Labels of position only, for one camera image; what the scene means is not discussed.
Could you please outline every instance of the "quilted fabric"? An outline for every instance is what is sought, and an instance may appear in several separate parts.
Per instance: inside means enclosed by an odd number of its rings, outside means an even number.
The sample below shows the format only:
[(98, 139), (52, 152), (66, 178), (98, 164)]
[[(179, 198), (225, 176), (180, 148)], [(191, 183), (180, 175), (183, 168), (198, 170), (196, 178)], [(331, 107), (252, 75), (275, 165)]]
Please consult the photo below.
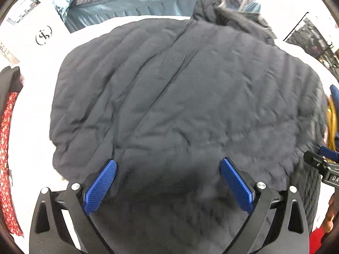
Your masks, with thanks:
[(313, 222), (320, 180), (302, 156), (317, 151), (326, 127), (320, 79), (266, 29), (230, 21), (129, 23), (61, 66), (53, 165), (84, 182), (108, 159), (118, 163), (91, 215), (116, 253), (222, 253), (247, 217), (220, 176), (226, 156), (271, 188), (297, 186)]
[(4, 223), (11, 234), (22, 236), (23, 233), (15, 215), (11, 199), (11, 184), (8, 177), (8, 137), (10, 134), (11, 117), (14, 103), (18, 97), (17, 92), (12, 92), (7, 97), (5, 111), (0, 125), (0, 204)]

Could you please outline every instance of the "metal screw head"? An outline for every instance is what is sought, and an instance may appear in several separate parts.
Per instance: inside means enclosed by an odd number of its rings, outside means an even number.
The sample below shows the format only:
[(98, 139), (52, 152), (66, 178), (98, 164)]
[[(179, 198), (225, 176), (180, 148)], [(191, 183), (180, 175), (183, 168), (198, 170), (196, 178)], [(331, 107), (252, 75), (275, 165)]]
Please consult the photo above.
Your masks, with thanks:
[(42, 194), (46, 194), (48, 192), (48, 188), (47, 187), (44, 187), (41, 189), (41, 193)]
[(259, 181), (258, 183), (257, 183), (257, 187), (259, 188), (259, 189), (265, 189), (266, 188), (266, 184), (265, 183), (263, 183), (262, 181)]
[(297, 188), (294, 187), (294, 186), (290, 186), (290, 187), (289, 187), (289, 190), (290, 190), (292, 193), (296, 193), (296, 192), (298, 191)]
[(76, 191), (80, 188), (80, 184), (78, 183), (73, 183), (72, 186), (71, 186), (72, 190)]

